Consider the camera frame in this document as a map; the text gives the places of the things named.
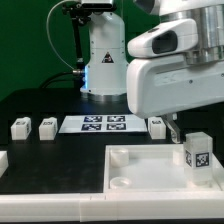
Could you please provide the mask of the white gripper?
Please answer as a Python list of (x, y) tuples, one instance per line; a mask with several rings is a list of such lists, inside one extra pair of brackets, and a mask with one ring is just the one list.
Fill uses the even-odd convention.
[(135, 59), (127, 70), (127, 100), (140, 118), (163, 115), (179, 144), (175, 112), (224, 101), (224, 61), (188, 66), (183, 55)]

